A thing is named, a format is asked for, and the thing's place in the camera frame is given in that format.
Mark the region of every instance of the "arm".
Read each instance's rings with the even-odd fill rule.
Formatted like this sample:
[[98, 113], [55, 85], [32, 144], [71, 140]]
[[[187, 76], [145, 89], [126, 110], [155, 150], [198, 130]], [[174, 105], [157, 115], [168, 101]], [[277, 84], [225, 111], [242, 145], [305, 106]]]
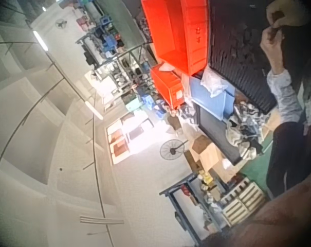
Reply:
[[268, 73], [267, 83], [278, 102], [281, 123], [298, 122], [302, 109], [296, 92], [290, 85], [290, 74], [283, 66], [281, 43], [284, 37], [281, 30], [277, 31], [274, 37], [272, 35], [273, 29], [266, 28], [260, 44], [272, 68]]
[[298, 102], [297, 94], [291, 86], [291, 77], [287, 70], [275, 75], [271, 70], [267, 75], [267, 84], [274, 94], [281, 116], [281, 123], [298, 122], [302, 108]]

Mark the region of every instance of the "ceiling fan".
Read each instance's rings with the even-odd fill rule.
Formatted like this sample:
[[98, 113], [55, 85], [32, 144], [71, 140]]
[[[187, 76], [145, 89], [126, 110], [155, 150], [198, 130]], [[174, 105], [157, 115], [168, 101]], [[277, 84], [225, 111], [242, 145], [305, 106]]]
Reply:
[[58, 19], [55, 23], [56, 27], [59, 29], [64, 29], [66, 27], [67, 21], [64, 19]]

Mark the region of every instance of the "dark pants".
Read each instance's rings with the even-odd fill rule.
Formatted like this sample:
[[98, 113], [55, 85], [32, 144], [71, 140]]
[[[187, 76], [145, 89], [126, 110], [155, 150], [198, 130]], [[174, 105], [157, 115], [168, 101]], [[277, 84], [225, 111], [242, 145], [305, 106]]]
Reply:
[[273, 133], [273, 148], [267, 171], [267, 187], [279, 196], [311, 173], [311, 152], [306, 153], [304, 125], [285, 122]]

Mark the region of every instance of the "wooden pallet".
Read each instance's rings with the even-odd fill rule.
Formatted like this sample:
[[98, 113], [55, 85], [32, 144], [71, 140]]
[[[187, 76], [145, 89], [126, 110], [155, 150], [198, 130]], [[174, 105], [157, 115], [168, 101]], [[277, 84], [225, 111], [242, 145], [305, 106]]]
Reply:
[[229, 226], [245, 220], [266, 202], [265, 194], [255, 182], [243, 179], [231, 192], [221, 199], [223, 216]]

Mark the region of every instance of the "gray sleeve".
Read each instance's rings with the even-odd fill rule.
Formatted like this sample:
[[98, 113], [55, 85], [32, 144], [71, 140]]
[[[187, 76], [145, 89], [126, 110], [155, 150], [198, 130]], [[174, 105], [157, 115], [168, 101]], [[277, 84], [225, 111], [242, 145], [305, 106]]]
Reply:
[[270, 71], [267, 75], [267, 84], [278, 102], [281, 123], [298, 122], [303, 110], [291, 86], [289, 72], [285, 69], [283, 73], [274, 75]]

